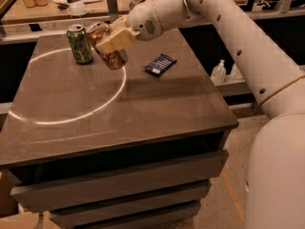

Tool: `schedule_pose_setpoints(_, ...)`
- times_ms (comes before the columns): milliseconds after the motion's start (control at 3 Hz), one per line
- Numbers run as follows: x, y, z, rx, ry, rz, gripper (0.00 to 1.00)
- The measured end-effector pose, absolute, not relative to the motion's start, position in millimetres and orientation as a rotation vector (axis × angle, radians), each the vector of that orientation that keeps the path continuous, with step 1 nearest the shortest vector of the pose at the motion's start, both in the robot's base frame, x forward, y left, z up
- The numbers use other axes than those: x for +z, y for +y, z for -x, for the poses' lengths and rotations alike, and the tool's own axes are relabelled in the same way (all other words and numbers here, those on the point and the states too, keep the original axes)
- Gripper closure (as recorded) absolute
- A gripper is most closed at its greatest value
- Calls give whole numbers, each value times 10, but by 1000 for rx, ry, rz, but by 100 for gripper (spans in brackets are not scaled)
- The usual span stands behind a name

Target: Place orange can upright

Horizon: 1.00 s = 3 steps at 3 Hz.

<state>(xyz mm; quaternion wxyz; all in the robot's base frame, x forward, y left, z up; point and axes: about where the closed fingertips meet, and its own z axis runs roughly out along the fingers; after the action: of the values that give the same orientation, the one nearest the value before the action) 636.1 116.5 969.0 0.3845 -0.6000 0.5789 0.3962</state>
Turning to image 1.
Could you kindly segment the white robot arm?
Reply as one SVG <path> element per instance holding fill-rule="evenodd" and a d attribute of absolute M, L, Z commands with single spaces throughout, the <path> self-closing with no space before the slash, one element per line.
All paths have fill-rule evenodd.
<path fill-rule="evenodd" d="M 305 71 L 234 0 L 147 0 L 97 44 L 109 53 L 208 19 L 270 118 L 250 152 L 245 229 L 305 229 Z"/>

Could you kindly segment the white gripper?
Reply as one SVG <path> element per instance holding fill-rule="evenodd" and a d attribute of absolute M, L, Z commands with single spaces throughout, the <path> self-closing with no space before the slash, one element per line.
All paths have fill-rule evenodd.
<path fill-rule="evenodd" d="M 95 47 L 101 53 L 111 53 L 132 46 L 136 37 L 139 40 L 151 40 L 156 32 L 154 22 L 153 3 L 146 0 L 134 6 L 128 16 L 123 15 L 113 21 L 110 33 L 98 30 Z"/>

